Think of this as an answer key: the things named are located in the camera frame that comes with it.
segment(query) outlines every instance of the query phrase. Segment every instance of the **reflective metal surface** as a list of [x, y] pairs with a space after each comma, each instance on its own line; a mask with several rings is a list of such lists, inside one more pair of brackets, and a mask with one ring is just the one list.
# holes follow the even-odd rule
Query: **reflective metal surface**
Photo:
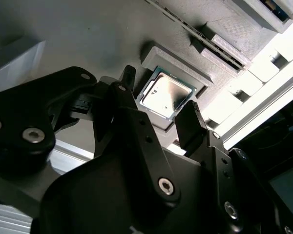
[[149, 110], [170, 118], [191, 94], [192, 89], [161, 72], [145, 89], [140, 104]]

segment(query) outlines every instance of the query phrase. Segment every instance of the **black metal bracket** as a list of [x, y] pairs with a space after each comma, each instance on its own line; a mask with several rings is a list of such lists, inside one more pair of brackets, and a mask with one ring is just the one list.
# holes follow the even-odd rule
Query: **black metal bracket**
[[[29, 173], [41, 168], [55, 145], [50, 119], [55, 126], [63, 103], [96, 83], [88, 71], [70, 67], [1, 92], [0, 171]], [[39, 144], [30, 142], [31, 137]]]
[[[293, 233], [293, 214], [243, 151], [227, 155], [195, 102], [175, 118], [186, 157], [163, 151], [135, 72], [107, 85], [71, 67], [0, 93], [0, 198], [36, 217], [32, 234]], [[98, 157], [59, 177], [44, 167], [54, 132], [79, 119], [93, 121]]]
[[189, 101], [175, 119], [181, 148], [186, 156], [206, 169], [205, 183], [212, 195], [217, 232], [239, 233], [244, 221], [235, 187], [231, 158], [224, 153], [219, 135], [209, 131], [194, 101]]

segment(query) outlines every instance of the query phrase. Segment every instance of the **bolt hole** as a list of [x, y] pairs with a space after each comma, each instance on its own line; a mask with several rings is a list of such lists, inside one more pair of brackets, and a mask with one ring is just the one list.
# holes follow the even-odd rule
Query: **bolt hole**
[[119, 88], [120, 90], [126, 91], [126, 88], [123, 87], [123, 86], [121, 86], [121, 85], [119, 85], [118, 88]]
[[147, 141], [148, 143], [152, 143], [152, 142], [153, 142], [152, 138], [150, 138], [149, 136], [146, 136], [146, 141]]
[[146, 124], [142, 119], [139, 120], [139, 123], [140, 123], [141, 125], [145, 125], [145, 124]]
[[81, 77], [84, 78], [84, 79], [90, 79], [90, 76], [88, 76], [88, 75], [85, 74], [85, 73], [82, 73], [82, 74], [81, 74]]
[[223, 171], [223, 174], [225, 177], [227, 177], [228, 179], [230, 179], [229, 173], [227, 171]]
[[165, 189], [170, 189], [170, 185], [169, 184], [167, 184], [167, 183], [163, 183], [163, 187], [165, 188]]
[[39, 137], [39, 134], [37, 132], [30, 132], [29, 136], [32, 137], [32, 138], [37, 139]]
[[225, 159], [221, 159], [223, 161], [223, 163], [225, 163], [226, 165], [228, 164], [228, 162]]

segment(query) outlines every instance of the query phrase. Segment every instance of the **metal plate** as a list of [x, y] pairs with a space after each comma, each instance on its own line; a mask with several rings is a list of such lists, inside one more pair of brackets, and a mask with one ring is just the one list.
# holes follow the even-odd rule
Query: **metal plate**
[[163, 118], [171, 119], [195, 90], [157, 68], [139, 95], [140, 104]]

